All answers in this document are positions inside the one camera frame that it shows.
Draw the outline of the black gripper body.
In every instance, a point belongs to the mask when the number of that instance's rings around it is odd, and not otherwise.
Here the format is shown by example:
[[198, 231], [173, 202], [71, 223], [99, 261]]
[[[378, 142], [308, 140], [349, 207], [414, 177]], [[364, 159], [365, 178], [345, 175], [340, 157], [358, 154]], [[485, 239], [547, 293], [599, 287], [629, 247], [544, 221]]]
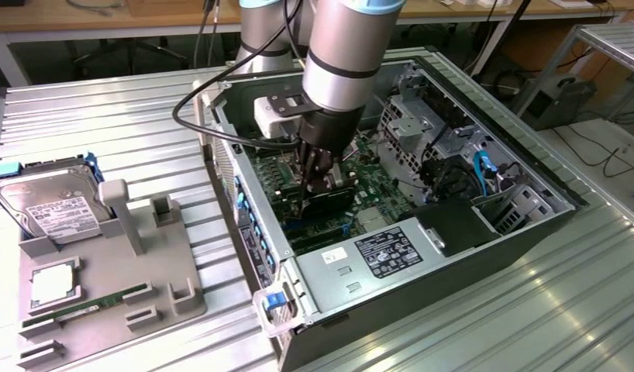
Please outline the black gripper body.
[[300, 154], [320, 150], [332, 157], [340, 157], [356, 134], [356, 128], [365, 107], [334, 112], [321, 108], [306, 112], [300, 119]]

